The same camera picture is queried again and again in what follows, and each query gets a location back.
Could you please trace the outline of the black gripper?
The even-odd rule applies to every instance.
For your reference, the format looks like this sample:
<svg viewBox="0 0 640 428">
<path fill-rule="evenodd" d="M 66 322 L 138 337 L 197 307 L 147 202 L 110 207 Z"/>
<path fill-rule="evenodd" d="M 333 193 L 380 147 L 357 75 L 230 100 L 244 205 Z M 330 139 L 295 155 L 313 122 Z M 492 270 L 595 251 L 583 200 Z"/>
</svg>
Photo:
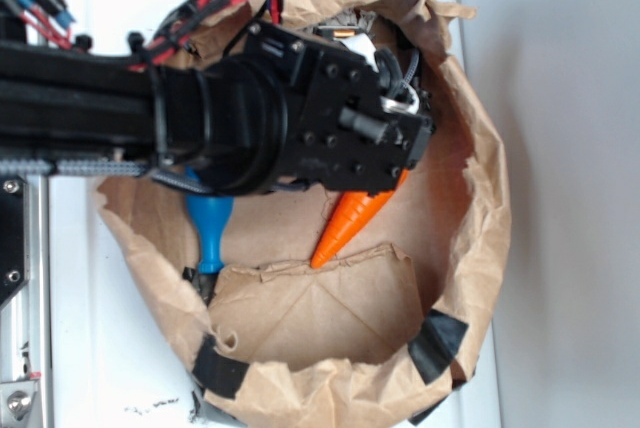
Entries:
<svg viewBox="0 0 640 428">
<path fill-rule="evenodd" d="M 286 121 L 272 187 L 285 180 L 330 191 L 395 189 L 416 167 L 433 132 L 419 98 L 404 86 L 393 53 L 355 26 L 294 31 L 250 25 L 248 59 L 274 76 Z"/>
</svg>

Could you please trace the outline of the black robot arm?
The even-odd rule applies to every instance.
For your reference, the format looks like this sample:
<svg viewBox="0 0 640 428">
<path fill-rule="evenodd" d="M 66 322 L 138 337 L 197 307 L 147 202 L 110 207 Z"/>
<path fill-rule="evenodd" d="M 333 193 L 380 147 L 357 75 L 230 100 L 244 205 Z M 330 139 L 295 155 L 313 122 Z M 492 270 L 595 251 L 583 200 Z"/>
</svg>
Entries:
<svg viewBox="0 0 640 428">
<path fill-rule="evenodd" d="M 203 70 L 1 46 L 1 172 L 149 176 L 194 194 L 394 189 L 432 119 L 396 108 L 398 66 L 254 23 L 244 50 Z"/>
</svg>

